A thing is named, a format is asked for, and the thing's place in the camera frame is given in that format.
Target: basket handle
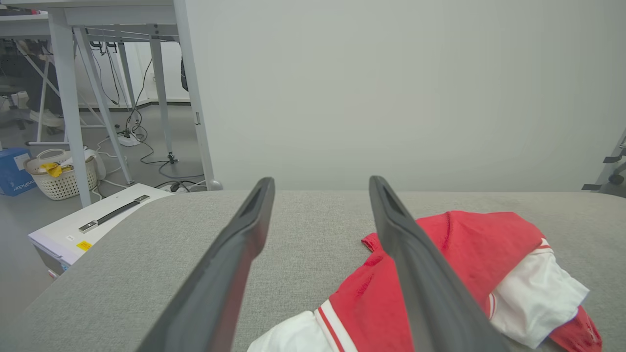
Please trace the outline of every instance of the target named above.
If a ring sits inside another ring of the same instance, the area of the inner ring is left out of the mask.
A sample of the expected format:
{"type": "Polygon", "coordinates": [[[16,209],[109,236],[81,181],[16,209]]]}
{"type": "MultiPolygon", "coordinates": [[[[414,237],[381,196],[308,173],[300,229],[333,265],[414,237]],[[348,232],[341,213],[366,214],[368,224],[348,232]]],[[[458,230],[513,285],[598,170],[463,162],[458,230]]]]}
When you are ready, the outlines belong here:
{"type": "Polygon", "coordinates": [[[41,152],[41,153],[39,153],[39,154],[37,155],[37,159],[39,159],[39,160],[46,160],[46,159],[50,159],[50,158],[54,158],[54,157],[58,157],[58,156],[60,156],[60,155],[64,154],[64,153],[65,153],[65,151],[66,151],[66,150],[64,150],[64,149],[58,149],[58,148],[44,150],[43,152],[41,152]],[[49,153],[49,152],[61,152],[61,154],[57,154],[57,155],[55,155],[55,156],[53,156],[53,157],[47,157],[47,158],[42,158],[42,157],[41,157],[42,155],[47,154],[47,153],[49,153]]]}

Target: white sleeve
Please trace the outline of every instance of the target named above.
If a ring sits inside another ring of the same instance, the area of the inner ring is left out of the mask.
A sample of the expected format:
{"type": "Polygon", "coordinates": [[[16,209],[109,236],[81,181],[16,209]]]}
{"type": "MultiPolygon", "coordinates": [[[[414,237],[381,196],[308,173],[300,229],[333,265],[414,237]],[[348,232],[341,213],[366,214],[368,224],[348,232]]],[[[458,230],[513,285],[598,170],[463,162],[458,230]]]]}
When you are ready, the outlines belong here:
{"type": "Polygon", "coordinates": [[[509,338],[537,348],[554,329],[576,316],[588,293],[558,266],[544,239],[493,291],[491,323],[509,338]]]}
{"type": "Polygon", "coordinates": [[[313,312],[302,312],[269,329],[248,352],[332,352],[313,312]]]}

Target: yellow label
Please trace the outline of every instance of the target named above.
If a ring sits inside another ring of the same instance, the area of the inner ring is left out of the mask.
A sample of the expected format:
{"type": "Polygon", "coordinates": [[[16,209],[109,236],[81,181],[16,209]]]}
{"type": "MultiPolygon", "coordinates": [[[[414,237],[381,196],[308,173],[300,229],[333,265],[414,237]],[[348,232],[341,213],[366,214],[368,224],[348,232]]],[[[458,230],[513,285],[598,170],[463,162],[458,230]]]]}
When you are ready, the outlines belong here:
{"type": "Polygon", "coordinates": [[[91,244],[87,241],[83,241],[80,242],[79,244],[76,245],[78,248],[82,249],[83,251],[88,251],[89,248],[91,248],[91,244]]]}

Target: gray fabric surface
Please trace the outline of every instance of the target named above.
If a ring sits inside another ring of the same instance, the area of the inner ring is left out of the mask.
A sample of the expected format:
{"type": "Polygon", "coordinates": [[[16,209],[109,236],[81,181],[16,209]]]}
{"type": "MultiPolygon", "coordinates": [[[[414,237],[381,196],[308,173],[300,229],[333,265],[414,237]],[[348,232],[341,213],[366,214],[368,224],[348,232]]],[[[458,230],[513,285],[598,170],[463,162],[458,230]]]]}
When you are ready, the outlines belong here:
{"type": "MultiPolygon", "coordinates": [[[[3,331],[2,351],[133,351],[247,192],[176,195],[117,225],[3,331]]],[[[583,304],[604,351],[626,346],[626,199],[589,193],[400,192],[414,217],[513,211],[534,223],[558,263],[591,293],[583,304]]],[[[374,230],[367,192],[277,192],[233,345],[318,307],[360,266],[374,230]]],[[[511,343],[513,351],[529,349],[511,343]]],[[[543,343],[538,351],[559,351],[543,343]]]]}

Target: dark pants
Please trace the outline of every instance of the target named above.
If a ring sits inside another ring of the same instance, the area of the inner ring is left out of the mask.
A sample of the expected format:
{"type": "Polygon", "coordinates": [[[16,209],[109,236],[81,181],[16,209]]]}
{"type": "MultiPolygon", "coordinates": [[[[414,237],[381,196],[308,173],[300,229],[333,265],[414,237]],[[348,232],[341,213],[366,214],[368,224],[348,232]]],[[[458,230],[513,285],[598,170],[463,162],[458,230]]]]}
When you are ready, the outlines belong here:
{"type": "MultiPolygon", "coordinates": [[[[46,62],[35,56],[31,56],[31,59],[33,59],[33,62],[35,62],[41,72],[43,72],[46,62]]],[[[0,68],[2,68],[0,74],[23,79],[24,82],[21,85],[24,89],[26,89],[26,94],[28,94],[28,102],[26,103],[26,106],[28,106],[30,110],[38,112],[39,102],[41,101],[41,85],[43,85],[43,78],[31,66],[31,64],[28,63],[28,60],[26,60],[25,57],[18,55],[2,55],[0,56],[0,68]]],[[[59,83],[56,81],[56,69],[52,63],[50,63],[50,67],[48,68],[48,79],[55,87],[58,88],[59,83]]],[[[63,114],[61,99],[52,90],[52,88],[50,88],[50,86],[48,86],[48,89],[46,90],[44,108],[49,109],[50,112],[54,114],[63,114]]]]}

